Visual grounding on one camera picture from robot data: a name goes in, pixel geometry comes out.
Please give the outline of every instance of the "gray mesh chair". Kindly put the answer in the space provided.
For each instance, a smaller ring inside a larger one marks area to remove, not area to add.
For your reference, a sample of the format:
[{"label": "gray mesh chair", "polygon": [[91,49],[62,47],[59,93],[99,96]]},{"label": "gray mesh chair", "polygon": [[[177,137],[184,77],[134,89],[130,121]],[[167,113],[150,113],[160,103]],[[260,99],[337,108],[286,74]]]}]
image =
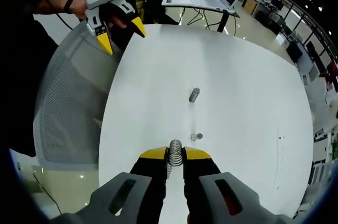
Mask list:
[{"label": "gray mesh chair", "polygon": [[80,23],[53,55],[35,104],[36,156],[50,170],[97,170],[101,123],[122,52],[104,53]]}]

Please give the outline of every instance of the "office furniture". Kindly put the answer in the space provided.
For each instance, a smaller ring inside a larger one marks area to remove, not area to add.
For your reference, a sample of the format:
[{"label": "office furniture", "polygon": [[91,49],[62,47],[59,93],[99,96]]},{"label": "office furniture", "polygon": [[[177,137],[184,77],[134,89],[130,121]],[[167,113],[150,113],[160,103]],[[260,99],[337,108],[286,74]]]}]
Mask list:
[{"label": "office furniture", "polygon": [[252,14],[254,18],[256,18],[257,14],[265,14],[265,15],[269,15],[270,13],[270,9],[267,7],[266,3],[258,3],[256,10],[254,11],[254,13]]},{"label": "office furniture", "polygon": [[[203,138],[192,142],[192,133]],[[100,185],[173,139],[208,152],[268,210],[291,217],[297,210],[312,163],[312,118],[297,69],[279,56],[216,31],[146,25],[146,38],[132,37],[110,89]],[[166,187],[160,223],[185,222],[182,167],[173,168]]]},{"label": "office furniture", "polygon": [[33,124],[36,155],[49,170],[97,170],[104,109],[121,53],[101,51],[86,23],[62,41],[40,85]]},{"label": "office furniture", "polygon": [[273,4],[278,10],[281,10],[284,6],[280,0],[272,0],[271,4]]},{"label": "office furniture", "polygon": [[336,125],[335,114],[332,114],[326,103],[326,81],[317,77],[305,86],[310,109],[314,114],[313,132],[328,133]]},{"label": "office furniture", "polygon": [[258,2],[255,0],[243,0],[242,7],[248,14],[253,14],[257,8]]},{"label": "office furniture", "polygon": [[266,4],[258,3],[253,17],[258,20],[264,27],[270,29],[276,35],[282,30],[283,20],[275,12],[271,12]]},{"label": "office furniture", "polygon": [[[184,7],[184,8],[189,8],[189,6],[186,6],[185,4],[177,3],[177,2],[174,2],[174,1],[172,1],[171,3],[167,3],[166,1],[167,0],[163,0],[162,1],[162,6],[164,6],[164,7]],[[217,27],[217,31],[218,32],[223,32],[224,27],[226,26],[227,21],[228,21],[230,15],[239,18],[239,15],[236,12],[229,13],[226,10],[221,10],[221,9],[215,10],[215,9],[212,9],[212,8],[210,8],[208,6],[205,6],[205,7],[191,7],[191,8],[196,8],[196,9],[201,9],[201,10],[208,10],[208,11],[222,13],[221,21],[219,22],[218,27]]]}]

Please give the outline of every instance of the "floor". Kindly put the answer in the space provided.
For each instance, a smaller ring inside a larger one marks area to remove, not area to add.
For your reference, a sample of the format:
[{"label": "floor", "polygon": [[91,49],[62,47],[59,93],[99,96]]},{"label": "floor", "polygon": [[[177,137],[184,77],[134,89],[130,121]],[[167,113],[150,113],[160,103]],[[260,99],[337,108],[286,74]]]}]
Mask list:
[{"label": "floor", "polygon": [[[283,46],[284,38],[282,35],[276,36],[272,31],[263,27],[258,21],[242,10],[240,4],[236,8],[236,12],[240,18],[237,18],[235,21],[233,17],[230,17],[224,28],[224,34],[234,35],[236,33],[236,37],[264,47],[293,64]],[[184,15],[182,13],[183,8],[167,9],[167,14],[170,17],[177,21],[181,19],[180,25],[186,25],[196,15],[196,11],[191,8],[187,8]],[[203,17],[202,20],[197,21],[193,25],[205,28],[207,20],[209,24],[213,24],[219,22],[220,19],[221,14],[206,11],[205,18]],[[211,31],[215,31],[217,25],[210,27],[210,29]],[[39,181],[41,186],[57,203],[61,213],[76,212],[86,206],[91,193],[99,186],[97,171],[61,172],[44,170],[39,166],[27,165],[24,169],[22,167],[21,170],[34,175],[30,176],[29,179],[31,181],[35,179]]]}]

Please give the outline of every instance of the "table surface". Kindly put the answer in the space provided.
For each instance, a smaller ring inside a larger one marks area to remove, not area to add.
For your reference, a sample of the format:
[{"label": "table surface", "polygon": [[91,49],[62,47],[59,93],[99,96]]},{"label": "table surface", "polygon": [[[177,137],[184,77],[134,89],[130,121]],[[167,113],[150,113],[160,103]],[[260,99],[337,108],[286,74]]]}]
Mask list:
[{"label": "table surface", "polygon": [[[194,87],[201,93],[191,104]],[[192,133],[203,138],[191,142]],[[191,26],[146,25],[146,38],[134,35],[105,109],[100,185],[173,139],[209,153],[273,213],[292,217],[299,207],[312,164],[311,112],[296,68],[270,51]],[[181,166],[166,187],[160,223],[186,223]]]}]

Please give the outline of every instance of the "cable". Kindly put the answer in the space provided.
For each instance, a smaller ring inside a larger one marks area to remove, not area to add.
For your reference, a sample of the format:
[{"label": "cable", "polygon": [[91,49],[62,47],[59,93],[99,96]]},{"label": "cable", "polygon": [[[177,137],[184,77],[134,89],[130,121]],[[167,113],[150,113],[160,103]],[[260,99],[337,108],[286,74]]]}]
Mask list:
[{"label": "cable", "polygon": [[[46,0],[48,5],[51,7],[52,10],[54,10],[54,7],[52,5],[52,3],[49,1],[49,0]],[[59,15],[59,13],[55,13],[57,15],[57,17],[61,20],[61,22],[66,25],[70,30],[73,30],[73,28],[71,26],[69,26],[65,21],[64,19]]]},{"label": "cable", "polygon": [[203,15],[204,15],[204,18],[205,18],[205,21],[206,21],[205,29],[206,29],[206,28],[210,29],[210,26],[215,26],[215,25],[218,25],[218,24],[221,23],[221,22],[219,21],[219,22],[216,22],[216,23],[213,23],[213,24],[209,24],[209,23],[208,23],[208,19],[206,18],[206,15],[205,15],[205,10],[203,10]]},{"label": "cable", "polygon": [[52,196],[50,196],[50,194],[46,191],[46,189],[41,185],[41,183],[39,182],[39,180],[36,178],[36,176],[33,174],[33,176],[34,176],[34,178],[35,178],[35,180],[37,181],[37,183],[39,184],[39,186],[41,187],[41,189],[47,194],[47,196],[49,196],[50,197],[50,199],[55,203],[55,205],[57,206],[57,208],[58,208],[58,211],[59,211],[59,213],[60,214],[62,214],[61,213],[61,210],[60,210],[60,208],[59,208],[59,205],[58,205],[58,203],[52,198]]},{"label": "cable", "polygon": [[[200,21],[200,20],[203,19],[203,15],[201,14],[201,10],[199,9],[199,10],[197,11],[196,8],[194,8],[194,10],[197,12],[197,15],[196,15],[194,18],[192,18],[192,19],[187,23],[187,25],[191,25],[191,24],[193,24],[193,23],[195,23],[195,22],[198,22],[198,21]],[[199,15],[201,15],[201,18],[199,18],[199,19],[197,19],[197,20],[194,21],[194,19],[195,19],[197,16],[199,16]]]},{"label": "cable", "polygon": [[205,10],[203,10],[203,16],[204,16],[204,19],[205,19],[205,22],[206,22],[205,29],[206,29],[206,28],[210,29],[210,28],[209,28],[208,19],[206,18],[206,15],[205,15]]},{"label": "cable", "polygon": [[209,25],[207,25],[207,26],[205,26],[205,29],[208,27],[210,27],[210,26],[215,26],[215,25],[218,25],[218,24],[220,24],[221,22],[216,22],[216,23],[213,23],[213,24],[209,24]]},{"label": "cable", "polygon": [[233,36],[236,36],[236,32],[237,32],[236,17],[233,15],[233,18],[234,18],[234,34],[233,34]]}]

